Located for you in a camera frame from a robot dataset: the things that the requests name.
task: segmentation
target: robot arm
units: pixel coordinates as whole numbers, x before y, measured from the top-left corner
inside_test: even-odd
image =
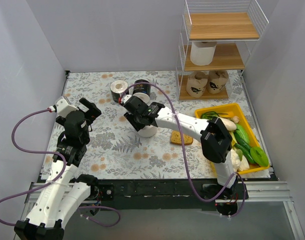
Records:
[[[50,109],[57,112],[56,122],[64,126],[64,132],[57,141],[56,152],[66,159],[64,173],[56,181],[53,179],[63,169],[63,160],[54,155],[51,170],[45,187],[29,212],[25,221],[17,221],[14,230],[22,240],[61,240],[64,228],[79,205],[94,192],[97,181],[92,175],[82,174],[77,178],[72,190],[64,196],[68,183],[71,181],[85,155],[86,145],[90,141],[89,126],[102,113],[94,103],[85,98],[79,100],[88,108],[86,112],[71,105],[64,97],[59,98]]]
[[[179,130],[175,114],[163,104],[153,102],[148,106],[138,97],[131,95],[124,96],[121,104],[128,111],[124,116],[136,131],[149,125]],[[224,186],[231,174],[234,173],[234,169],[230,152],[232,137],[223,122],[219,118],[208,121],[180,113],[177,114],[177,117],[182,132],[201,143],[203,155],[215,166],[218,184]],[[236,183],[237,179],[232,178],[227,188],[233,188]]]

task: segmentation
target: floral tablecloth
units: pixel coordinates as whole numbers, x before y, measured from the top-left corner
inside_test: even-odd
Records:
[[[125,80],[133,84],[146,79],[158,84],[170,96],[176,111],[194,116],[196,109],[238,103],[254,134],[258,132],[247,98],[235,70],[228,71],[230,96],[225,100],[177,101],[174,71],[126,71],[126,72],[81,72],[71,73],[66,82],[64,95],[69,101],[80,106],[79,99],[85,97],[94,102],[102,115],[92,124],[90,143],[78,172],[92,174],[99,179],[181,179],[186,178],[182,147],[170,144],[170,129],[159,128],[151,138],[140,137],[123,116],[123,107],[112,100],[110,84],[115,80]],[[151,88],[150,99],[168,105],[162,93]],[[55,151],[57,138],[63,127],[54,124],[48,151]],[[201,144],[194,140],[186,146],[190,174],[193,178],[215,178],[208,160],[202,153]],[[50,172],[52,156],[45,156],[41,179]],[[245,178],[268,178],[269,171],[259,171],[244,175]]]

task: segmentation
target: wooden shelf board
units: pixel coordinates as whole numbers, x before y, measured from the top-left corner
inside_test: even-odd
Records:
[[[188,46],[188,53],[184,65],[185,71],[209,71],[209,70],[236,70],[244,69],[242,57],[235,43],[218,44],[213,55],[212,62],[206,66],[198,66],[191,61],[192,46]]]
[[[246,12],[192,13],[190,40],[257,40],[259,35]]]
[[[226,88],[217,94],[210,94],[207,90],[200,98],[194,98],[188,94],[186,91],[188,75],[182,77],[181,89],[179,94],[179,100],[211,100],[211,99],[228,99],[228,94]]]

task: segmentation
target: bread slice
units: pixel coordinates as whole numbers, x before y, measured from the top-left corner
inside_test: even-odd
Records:
[[[183,140],[185,145],[190,145],[193,144],[194,139],[191,136],[188,135],[183,135]],[[181,134],[179,131],[172,131],[171,137],[170,137],[170,143],[176,144],[176,145],[181,145],[182,144],[182,139],[181,139]]]

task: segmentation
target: white wall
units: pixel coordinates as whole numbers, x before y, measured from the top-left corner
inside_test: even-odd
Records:
[[[29,189],[43,156],[22,153],[11,142],[23,116],[45,109],[61,95],[65,72],[25,0],[0,0],[0,199]],[[46,150],[54,115],[27,120],[16,135],[32,150]],[[0,217],[15,223],[25,196],[0,205]],[[13,227],[0,223],[0,240],[13,239]]]
[[[305,234],[305,0],[280,0],[269,21],[245,80],[273,168],[289,184]]]
[[[184,0],[27,0],[65,70],[175,69]]]

